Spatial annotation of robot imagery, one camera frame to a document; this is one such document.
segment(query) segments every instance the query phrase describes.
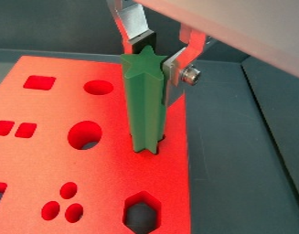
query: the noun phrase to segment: metal bracket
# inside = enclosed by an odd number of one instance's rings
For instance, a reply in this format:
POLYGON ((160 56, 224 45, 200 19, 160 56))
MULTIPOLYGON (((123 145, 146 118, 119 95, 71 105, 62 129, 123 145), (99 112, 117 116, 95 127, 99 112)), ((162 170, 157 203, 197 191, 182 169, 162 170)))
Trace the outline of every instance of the metal bracket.
POLYGON ((189 46, 165 62, 164 71, 173 85, 178 86, 181 80, 194 85, 200 80, 201 71, 193 66, 193 62, 204 52, 208 36, 182 24, 180 39, 189 46))
POLYGON ((107 0, 107 5, 122 33, 125 54, 138 54, 147 45, 155 48, 157 34, 149 28, 143 5, 133 0, 107 0))

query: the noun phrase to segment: gray surface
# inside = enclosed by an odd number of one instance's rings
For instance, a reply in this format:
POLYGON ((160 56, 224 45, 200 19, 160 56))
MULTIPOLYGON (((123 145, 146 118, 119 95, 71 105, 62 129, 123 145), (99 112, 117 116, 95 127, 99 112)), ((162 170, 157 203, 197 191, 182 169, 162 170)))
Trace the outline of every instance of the gray surface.
POLYGON ((257 58, 244 69, 299 192, 299 79, 257 58))
MULTIPOLYGON (((173 55, 184 48, 180 22, 149 9, 146 16, 150 29, 158 33, 158 54, 173 55)), ((119 55, 122 36, 107 0, 0 0, 0 48, 119 55)), ((221 45, 221 50, 233 49, 221 45)), ((210 59, 242 58, 234 52, 224 56, 217 51, 210 59)))
POLYGON ((299 77, 299 0, 137 0, 299 77))
MULTIPOLYGON (((0 50, 10 66, 7 56, 0 50)), ((299 207, 242 68, 220 62, 198 68, 204 80, 188 87, 193 234, 299 234, 299 207)))

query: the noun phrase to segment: circular hole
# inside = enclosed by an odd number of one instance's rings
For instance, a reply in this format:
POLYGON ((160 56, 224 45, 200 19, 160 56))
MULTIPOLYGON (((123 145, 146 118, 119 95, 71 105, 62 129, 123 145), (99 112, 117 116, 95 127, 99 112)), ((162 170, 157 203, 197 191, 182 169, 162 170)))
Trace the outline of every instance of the circular hole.
POLYGON ((62 186, 61 189, 62 198, 70 199, 77 195, 77 193, 78 193, 78 185, 74 182, 69 182, 62 186))
POLYGON ((54 220, 61 212, 61 205, 57 201, 51 201, 42 209, 42 218, 46 220, 54 220))
POLYGON ((66 210, 66 220, 70 223, 77 223, 83 217, 83 206, 81 204, 73 204, 66 210))
POLYGON ((114 86, 105 80, 93 80, 86 83, 85 90, 93 95, 106 95, 114 91, 114 86))
POLYGON ((102 139, 101 126, 91 121, 79 122, 70 130, 67 140, 78 150, 87 150, 97 146, 102 139))

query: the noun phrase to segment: green star-shaped block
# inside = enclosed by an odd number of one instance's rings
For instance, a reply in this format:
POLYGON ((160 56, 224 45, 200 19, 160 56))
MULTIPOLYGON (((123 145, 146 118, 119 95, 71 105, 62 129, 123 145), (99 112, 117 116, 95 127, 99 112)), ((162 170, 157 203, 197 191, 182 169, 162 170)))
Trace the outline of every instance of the green star-shaped block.
POLYGON ((165 136, 165 59, 166 56, 155 55, 151 46, 146 46, 139 54, 122 55, 127 111, 137 152, 149 149, 157 154, 158 142, 165 136))

